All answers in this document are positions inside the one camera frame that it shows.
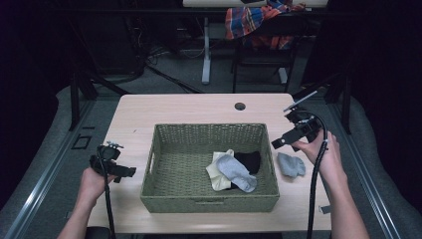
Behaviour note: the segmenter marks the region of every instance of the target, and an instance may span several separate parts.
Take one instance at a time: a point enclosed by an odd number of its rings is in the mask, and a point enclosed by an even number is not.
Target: white desk
[[[282,176],[275,160],[280,199],[269,213],[149,213],[140,201],[152,135],[156,123],[262,122],[269,140],[293,125],[283,109],[293,102],[287,94],[209,94],[209,95],[127,95],[121,98],[105,137],[124,146],[117,164],[136,167],[134,177],[110,184],[111,205],[116,233],[230,233],[306,231],[313,166],[303,153],[284,146],[281,151],[299,156],[306,175],[291,179]],[[246,108],[237,111],[235,103]],[[330,230],[329,214],[318,211],[329,205],[321,180],[316,188],[314,230]],[[108,227],[105,197],[99,198],[89,226]]]

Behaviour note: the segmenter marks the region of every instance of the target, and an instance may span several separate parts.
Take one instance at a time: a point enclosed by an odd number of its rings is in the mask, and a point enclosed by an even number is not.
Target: sock
[[[305,175],[305,164],[300,158],[279,152],[277,159],[279,160],[279,166],[283,175],[293,178],[298,175]]]
[[[257,178],[249,174],[248,169],[232,155],[225,154],[218,158],[217,168],[241,190],[252,192],[257,186]]]
[[[257,174],[260,170],[261,155],[258,151],[254,152],[235,152],[234,157],[242,163],[251,174]]]
[[[212,188],[215,191],[221,191],[224,189],[228,189],[231,187],[232,182],[227,178],[221,171],[217,168],[217,159],[220,158],[222,155],[229,154],[234,155],[234,151],[232,149],[227,150],[227,152],[214,152],[212,157],[212,162],[210,165],[206,167],[208,171],[208,175],[211,179]]]

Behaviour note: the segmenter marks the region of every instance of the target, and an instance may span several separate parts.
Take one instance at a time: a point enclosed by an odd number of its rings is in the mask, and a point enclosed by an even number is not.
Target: human arm
[[[339,143],[331,132],[327,133],[327,150],[319,166],[319,172],[325,180],[331,203],[331,237],[336,238],[369,238],[363,220],[353,201],[347,183],[339,150]],[[319,148],[323,141],[322,130],[311,143],[296,141],[292,146],[305,153],[315,163]]]
[[[108,177],[108,182],[111,182],[114,178],[115,176],[110,175]],[[74,211],[60,233],[59,239],[85,237],[91,212],[97,203],[97,199],[104,191],[105,179],[97,174],[92,168],[89,167],[85,169],[82,174],[81,186]]]

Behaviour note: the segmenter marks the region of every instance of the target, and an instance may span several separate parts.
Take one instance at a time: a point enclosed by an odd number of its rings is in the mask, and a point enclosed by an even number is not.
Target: beige cloth
[[[232,182],[223,173],[221,173],[216,164],[217,159],[225,154],[234,156],[235,152],[232,149],[227,150],[227,152],[214,152],[212,156],[212,163],[206,167],[211,179],[212,188],[215,191],[221,191],[232,186]]]

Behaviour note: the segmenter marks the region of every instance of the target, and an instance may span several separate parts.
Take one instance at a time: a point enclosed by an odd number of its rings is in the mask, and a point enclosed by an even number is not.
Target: gray sock
[[[221,156],[217,160],[217,167],[241,190],[251,192],[257,187],[257,178],[250,175],[248,169],[232,155]]]
[[[305,175],[305,164],[300,158],[279,152],[277,159],[283,175],[290,177]]]

